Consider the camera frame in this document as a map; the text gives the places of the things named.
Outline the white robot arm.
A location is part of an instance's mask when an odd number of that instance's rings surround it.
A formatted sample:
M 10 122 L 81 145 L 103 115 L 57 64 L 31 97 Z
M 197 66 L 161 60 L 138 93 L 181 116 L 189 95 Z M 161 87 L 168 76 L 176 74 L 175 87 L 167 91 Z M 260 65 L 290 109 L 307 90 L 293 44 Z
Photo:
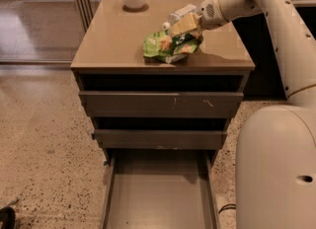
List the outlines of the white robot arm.
M 240 130 L 237 229 L 316 229 L 316 39 L 291 0 L 204 0 L 198 13 L 205 30 L 264 14 L 286 96 Z

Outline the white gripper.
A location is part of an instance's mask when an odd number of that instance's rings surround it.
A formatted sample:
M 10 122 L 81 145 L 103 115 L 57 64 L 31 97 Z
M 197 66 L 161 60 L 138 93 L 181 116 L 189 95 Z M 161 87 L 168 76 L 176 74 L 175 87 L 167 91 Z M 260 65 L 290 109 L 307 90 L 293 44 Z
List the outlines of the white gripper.
M 198 15 L 187 14 L 169 29 L 168 34 L 173 38 L 197 30 L 199 20 L 204 30 L 214 30 L 228 23 L 221 11 L 219 0 L 204 0 L 198 6 Z

